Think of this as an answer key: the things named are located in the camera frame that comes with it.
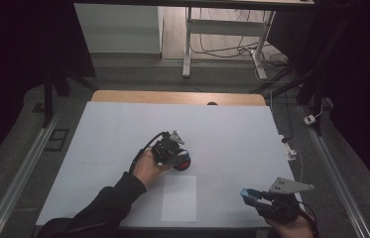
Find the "aluminium floor rail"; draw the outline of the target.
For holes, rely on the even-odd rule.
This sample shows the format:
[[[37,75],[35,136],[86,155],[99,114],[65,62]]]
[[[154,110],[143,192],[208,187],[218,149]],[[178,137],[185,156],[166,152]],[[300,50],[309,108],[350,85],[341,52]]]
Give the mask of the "aluminium floor rail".
[[[345,213],[356,233],[357,238],[370,238],[370,227],[367,223],[360,207],[351,194],[342,172],[340,171],[334,156],[322,136],[319,136],[312,125],[302,122],[302,125],[308,131],[310,139],[318,153],[320,160],[326,170],[330,181],[338,195],[340,203],[345,209]]]
[[[17,170],[14,178],[9,184],[8,189],[0,200],[0,235],[8,222],[10,215],[17,204],[44,148],[57,123],[59,122],[64,106],[61,105],[56,110],[49,124],[42,128],[36,137],[33,145],[28,151],[23,163]]]

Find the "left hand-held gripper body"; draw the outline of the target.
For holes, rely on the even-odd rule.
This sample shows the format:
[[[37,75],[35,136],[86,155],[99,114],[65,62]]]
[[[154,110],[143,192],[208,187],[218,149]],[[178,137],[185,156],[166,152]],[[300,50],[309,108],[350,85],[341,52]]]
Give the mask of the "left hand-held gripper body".
[[[159,166],[174,166],[178,162],[178,153],[183,150],[181,145],[184,143],[176,130],[172,133],[162,132],[162,139],[157,141],[151,149],[156,163]]]

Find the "black metal stand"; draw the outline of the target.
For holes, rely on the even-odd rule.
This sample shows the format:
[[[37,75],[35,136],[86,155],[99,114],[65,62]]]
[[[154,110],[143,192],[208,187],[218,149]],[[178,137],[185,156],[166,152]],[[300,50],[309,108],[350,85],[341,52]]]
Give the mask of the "black metal stand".
[[[322,69],[328,61],[334,47],[346,28],[344,19],[338,20],[328,25],[328,30],[323,34],[323,37],[306,53],[302,60],[309,60],[309,63],[304,69],[304,74],[300,74],[296,79],[289,84],[282,86],[270,93],[271,98],[275,98],[283,93],[288,92],[296,86],[301,86],[302,89],[296,96],[296,101],[299,105],[306,105],[313,98],[313,117],[315,121],[310,125],[315,132],[321,136],[320,131],[320,115],[322,112],[322,97],[324,77]]]
[[[39,85],[44,86],[44,128],[50,125],[55,114],[53,91],[55,90],[61,97],[70,96],[71,89],[67,80],[71,78],[95,92],[98,87],[88,80],[89,77],[96,77],[92,62],[80,63],[79,65],[50,63],[36,73],[34,79],[38,81]]]

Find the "large white table mat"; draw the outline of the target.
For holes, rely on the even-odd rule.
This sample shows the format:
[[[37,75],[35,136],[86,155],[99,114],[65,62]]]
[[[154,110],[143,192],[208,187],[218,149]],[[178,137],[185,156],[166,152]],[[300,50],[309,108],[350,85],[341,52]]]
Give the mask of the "large white table mat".
[[[128,228],[259,228],[265,221],[243,202],[243,188],[268,189],[293,176],[266,106],[89,102],[38,218],[73,217],[105,186],[118,182],[152,138],[176,130],[190,167],[170,170],[134,202]],[[195,222],[162,220],[165,176],[196,177]]]

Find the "round red ink pad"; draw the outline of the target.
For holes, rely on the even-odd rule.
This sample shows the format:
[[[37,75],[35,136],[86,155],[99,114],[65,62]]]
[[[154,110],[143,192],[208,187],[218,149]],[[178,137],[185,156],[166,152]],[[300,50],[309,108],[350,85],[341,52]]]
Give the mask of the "round red ink pad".
[[[187,170],[190,166],[190,163],[191,163],[191,159],[189,160],[184,160],[183,157],[180,155],[180,153],[178,153],[178,163],[181,163],[180,164],[180,168],[177,170],[179,172],[183,172],[185,170]]]

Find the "person's right hand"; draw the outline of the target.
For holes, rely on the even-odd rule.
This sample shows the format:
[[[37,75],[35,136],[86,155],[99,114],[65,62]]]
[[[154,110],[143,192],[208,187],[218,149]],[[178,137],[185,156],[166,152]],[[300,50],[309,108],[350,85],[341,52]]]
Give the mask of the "person's right hand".
[[[313,238],[310,218],[306,219],[299,215],[295,221],[287,224],[281,224],[269,218],[265,221],[276,230],[280,238]]]

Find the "small blue box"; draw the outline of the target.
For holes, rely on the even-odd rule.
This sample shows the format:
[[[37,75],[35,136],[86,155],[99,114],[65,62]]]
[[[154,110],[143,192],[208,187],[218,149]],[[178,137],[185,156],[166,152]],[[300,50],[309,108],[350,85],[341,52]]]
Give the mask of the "small blue box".
[[[240,191],[240,195],[244,201],[248,202],[257,202],[262,198],[262,192],[253,188],[243,188]]]

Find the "person's left hand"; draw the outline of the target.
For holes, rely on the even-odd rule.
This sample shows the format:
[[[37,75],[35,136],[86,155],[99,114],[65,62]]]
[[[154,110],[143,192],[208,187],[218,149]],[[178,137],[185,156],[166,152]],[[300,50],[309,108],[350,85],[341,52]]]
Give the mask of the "person's left hand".
[[[144,186],[148,186],[163,172],[166,172],[171,168],[172,167],[170,165],[157,165],[152,151],[147,149],[136,163],[132,171],[132,175],[136,177]]]

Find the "dark curtain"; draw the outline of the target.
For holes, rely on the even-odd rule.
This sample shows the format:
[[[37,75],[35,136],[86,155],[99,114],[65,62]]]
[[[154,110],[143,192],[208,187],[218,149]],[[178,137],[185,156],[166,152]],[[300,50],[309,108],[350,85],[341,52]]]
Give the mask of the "dark curtain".
[[[347,26],[322,69],[323,97],[333,103],[330,119],[370,171],[370,0],[314,0],[320,12],[278,12],[268,42],[290,58],[299,74],[302,57],[323,37],[328,25]]]
[[[0,145],[30,89],[95,71],[74,0],[0,0]]]

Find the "white paper sheet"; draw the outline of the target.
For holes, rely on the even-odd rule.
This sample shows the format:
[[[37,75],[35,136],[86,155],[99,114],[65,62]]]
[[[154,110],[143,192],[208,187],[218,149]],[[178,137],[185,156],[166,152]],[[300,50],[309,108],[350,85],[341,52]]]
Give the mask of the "white paper sheet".
[[[196,177],[165,176],[162,220],[195,222],[196,214]]]

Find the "white power strip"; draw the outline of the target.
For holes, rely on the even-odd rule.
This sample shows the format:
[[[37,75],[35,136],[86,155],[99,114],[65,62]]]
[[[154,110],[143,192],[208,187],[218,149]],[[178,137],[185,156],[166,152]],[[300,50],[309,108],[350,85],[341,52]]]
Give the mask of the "white power strip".
[[[280,140],[285,149],[285,155],[287,156],[289,161],[294,161],[297,157],[297,152],[293,150],[289,145],[289,138],[284,137],[283,135],[280,136]]]

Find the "white desk frame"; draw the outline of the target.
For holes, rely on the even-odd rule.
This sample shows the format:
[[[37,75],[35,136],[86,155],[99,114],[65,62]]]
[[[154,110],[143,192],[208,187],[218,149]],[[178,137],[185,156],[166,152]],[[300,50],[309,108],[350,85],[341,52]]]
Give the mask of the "white desk frame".
[[[255,50],[250,50],[249,55],[255,65],[255,72],[260,79],[266,79],[267,74],[261,61],[263,47],[274,18],[274,11],[266,11],[265,18],[261,22],[208,20],[192,17],[192,8],[187,7],[185,11],[185,55],[183,64],[183,78],[190,77],[190,40],[194,34],[215,36],[240,36],[255,37],[258,39]]]

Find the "wooden table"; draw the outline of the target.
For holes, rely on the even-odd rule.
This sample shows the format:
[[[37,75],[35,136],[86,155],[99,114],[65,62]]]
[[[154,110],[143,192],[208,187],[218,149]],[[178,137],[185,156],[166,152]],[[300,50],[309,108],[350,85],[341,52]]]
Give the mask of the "wooden table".
[[[92,102],[127,102],[206,105],[216,102],[225,106],[265,106],[266,101],[260,94],[206,93],[206,92],[168,92],[133,90],[97,90],[91,97]]]

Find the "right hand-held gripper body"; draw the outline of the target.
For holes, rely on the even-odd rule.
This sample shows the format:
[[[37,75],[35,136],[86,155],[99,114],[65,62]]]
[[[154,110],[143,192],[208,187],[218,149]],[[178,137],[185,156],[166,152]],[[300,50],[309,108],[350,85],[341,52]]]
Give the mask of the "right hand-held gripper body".
[[[260,216],[286,224],[295,221],[301,211],[296,193],[312,189],[314,189],[312,184],[276,178],[267,191],[270,195],[258,200],[265,206],[255,208]]]

